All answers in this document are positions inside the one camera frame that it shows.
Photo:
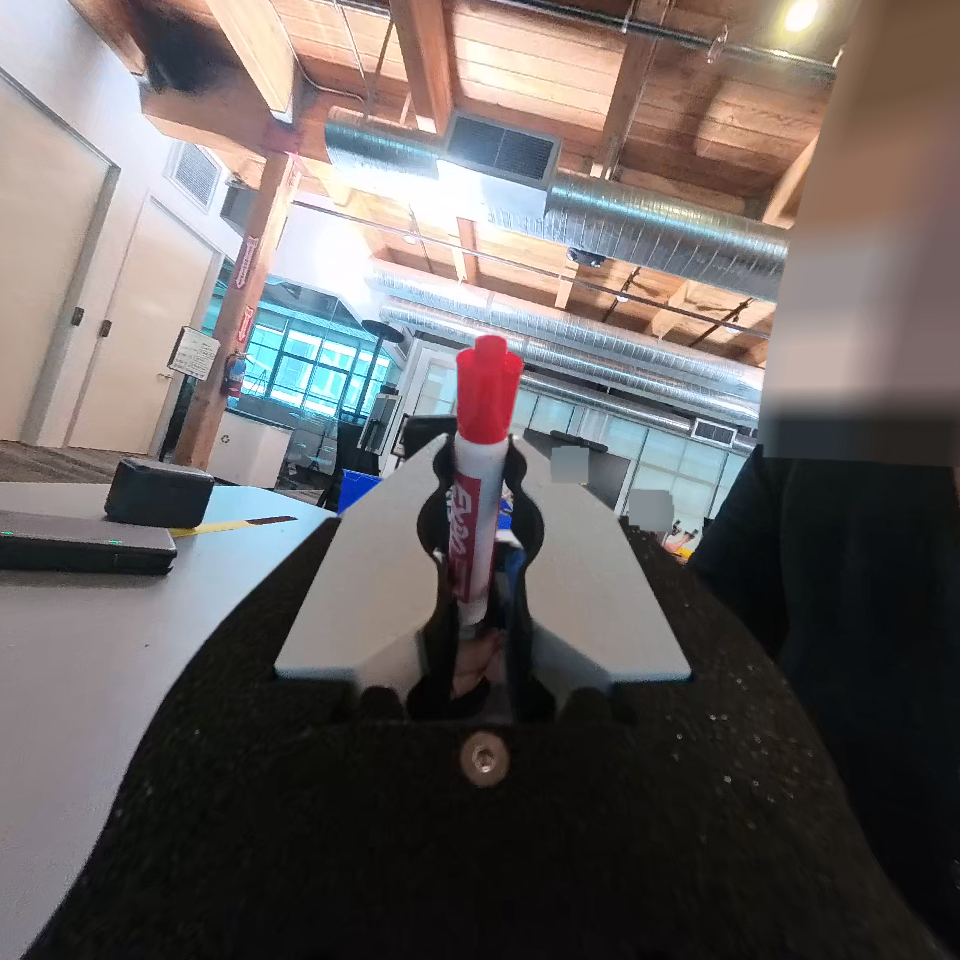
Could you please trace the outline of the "wooden post with red labels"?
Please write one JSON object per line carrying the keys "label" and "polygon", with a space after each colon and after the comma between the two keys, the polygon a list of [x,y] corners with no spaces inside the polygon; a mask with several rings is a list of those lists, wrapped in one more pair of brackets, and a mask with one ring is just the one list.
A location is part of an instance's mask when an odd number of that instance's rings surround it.
{"label": "wooden post with red labels", "polygon": [[203,471],[209,465],[229,398],[229,374],[246,359],[259,302],[303,172],[294,153],[277,152],[267,158],[213,332],[220,350],[210,375],[194,389],[174,451],[177,465]]}

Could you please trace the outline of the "white paper sign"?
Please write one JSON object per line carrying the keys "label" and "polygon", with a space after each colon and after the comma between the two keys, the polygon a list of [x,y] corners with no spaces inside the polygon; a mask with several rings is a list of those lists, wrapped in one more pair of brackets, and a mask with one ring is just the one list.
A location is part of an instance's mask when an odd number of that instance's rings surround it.
{"label": "white paper sign", "polygon": [[167,369],[200,382],[207,381],[220,352],[221,343],[190,326],[176,337]]}

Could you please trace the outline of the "grey wall vent grille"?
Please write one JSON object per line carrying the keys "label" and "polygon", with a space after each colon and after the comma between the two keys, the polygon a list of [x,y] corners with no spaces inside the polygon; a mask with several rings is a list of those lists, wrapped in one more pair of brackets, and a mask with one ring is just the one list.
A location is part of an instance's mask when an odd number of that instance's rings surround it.
{"label": "grey wall vent grille", "polygon": [[165,177],[204,213],[212,209],[223,176],[224,167],[207,149],[184,141],[174,144]]}

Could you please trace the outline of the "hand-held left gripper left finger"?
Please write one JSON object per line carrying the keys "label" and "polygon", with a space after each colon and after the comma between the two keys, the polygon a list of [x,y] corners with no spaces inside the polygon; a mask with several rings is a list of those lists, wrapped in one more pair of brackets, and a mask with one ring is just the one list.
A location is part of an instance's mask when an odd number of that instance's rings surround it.
{"label": "hand-held left gripper left finger", "polygon": [[319,532],[331,534],[274,665],[283,681],[450,698],[459,618],[450,590],[453,437],[432,439]]}

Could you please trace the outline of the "red whiteboard marker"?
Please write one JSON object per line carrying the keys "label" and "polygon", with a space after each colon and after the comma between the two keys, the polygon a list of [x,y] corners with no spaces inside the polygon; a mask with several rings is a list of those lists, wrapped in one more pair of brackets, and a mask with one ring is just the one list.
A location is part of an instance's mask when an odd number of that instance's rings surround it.
{"label": "red whiteboard marker", "polygon": [[457,356],[447,557],[464,635],[482,622],[489,604],[509,429],[522,372],[521,358],[496,334],[479,337]]}

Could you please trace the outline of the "small black box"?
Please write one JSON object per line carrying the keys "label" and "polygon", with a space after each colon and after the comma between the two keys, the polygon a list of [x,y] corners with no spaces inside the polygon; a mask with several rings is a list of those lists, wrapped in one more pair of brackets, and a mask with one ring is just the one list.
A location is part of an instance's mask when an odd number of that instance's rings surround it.
{"label": "small black box", "polygon": [[103,512],[116,523],[194,529],[203,523],[214,477],[191,466],[124,458],[117,467]]}

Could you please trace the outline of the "beige door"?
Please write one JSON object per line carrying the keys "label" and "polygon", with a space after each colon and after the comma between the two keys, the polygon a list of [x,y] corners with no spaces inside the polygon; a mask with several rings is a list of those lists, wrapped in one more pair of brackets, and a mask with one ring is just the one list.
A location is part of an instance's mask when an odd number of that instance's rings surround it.
{"label": "beige door", "polygon": [[65,445],[148,454],[183,376],[168,366],[198,324],[222,253],[156,198],[140,210],[104,315]]}
{"label": "beige door", "polygon": [[18,441],[110,203],[113,165],[14,81],[1,87],[1,438]]}

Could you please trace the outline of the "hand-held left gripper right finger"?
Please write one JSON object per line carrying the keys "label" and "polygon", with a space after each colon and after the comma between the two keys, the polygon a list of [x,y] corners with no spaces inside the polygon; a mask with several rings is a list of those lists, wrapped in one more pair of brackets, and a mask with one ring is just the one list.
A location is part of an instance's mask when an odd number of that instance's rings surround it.
{"label": "hand-held left gripper right finger", "polygon": [[512,449],[526,469],[514,497],[540,520],[539,546],[525,547],[526,602],[532,617],[532,673],[564,706],[577,690],[609,694],[617,685],[681,684],[690,663],[611,508],[584,486],[556,483],[548,457],[520,436]]}

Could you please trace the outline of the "silver ventilation duct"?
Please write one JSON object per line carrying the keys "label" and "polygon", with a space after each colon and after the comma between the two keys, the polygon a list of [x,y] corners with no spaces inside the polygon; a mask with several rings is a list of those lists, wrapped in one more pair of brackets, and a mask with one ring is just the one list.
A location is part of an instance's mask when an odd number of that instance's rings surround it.
{"label": "silver ventilation duct", "polygon": [[558,167],[561,141],[455,111],[445,136],[332,108],[337,173],[368,193],[774,304],[788,232]]}
{"label": "silver ventilation duct", "polygon": [[588,354],[620,359],[637,368],[672,371],[681,378],[702,382],[728,394],[757,398],[763,390],[765,372],[759,367],[507,294],[461,284],[377,258],[367,260],[365,279],[372,291],[409,305],[434,308]]}

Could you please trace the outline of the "black floor lamp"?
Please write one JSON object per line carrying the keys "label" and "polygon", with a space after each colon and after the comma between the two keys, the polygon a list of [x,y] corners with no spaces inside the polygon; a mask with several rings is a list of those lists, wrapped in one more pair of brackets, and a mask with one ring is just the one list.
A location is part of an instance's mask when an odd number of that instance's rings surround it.
{"label": "black floor lamp", "polygon": [[367,366],[366,379],[361,391],[360,402],[357,408],[358,414],[369,417],[374,408],[375,401],[370,399],[372,396],[371,385],[374,382],[375,374],[378,368],[378,362],[385,344],[403,344],[404,334],[401,330],[395,329],[389,323],[376,319],[366,319],[362,322],[362,327],[367,333],[376,338],[375,346]]}

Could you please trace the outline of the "yellow tape strip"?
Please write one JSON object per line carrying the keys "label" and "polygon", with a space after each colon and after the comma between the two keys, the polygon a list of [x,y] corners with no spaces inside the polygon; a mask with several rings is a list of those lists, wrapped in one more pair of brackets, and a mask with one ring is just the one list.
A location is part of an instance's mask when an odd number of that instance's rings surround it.
{"label": "yellow tape strip", "polygon": [[271,526],[288,522],[295,522],[298,518],[294,515],[277,515],[271,517],[238,519],[220,522],[203,523],[192,528],[171,528],[169,533],[174,540],[186,539],[200,535],[232,532],[243,529],[252,529],[263,526]]}

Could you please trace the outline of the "dark grey power bank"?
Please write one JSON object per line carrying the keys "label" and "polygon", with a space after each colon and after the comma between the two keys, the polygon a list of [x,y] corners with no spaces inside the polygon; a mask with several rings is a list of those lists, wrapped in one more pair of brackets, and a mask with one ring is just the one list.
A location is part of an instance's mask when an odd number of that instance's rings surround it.
{"label": "dark grey power bank", "polygon": [[2,570],[164,575],[177,557],[159,527],[1,512]]}

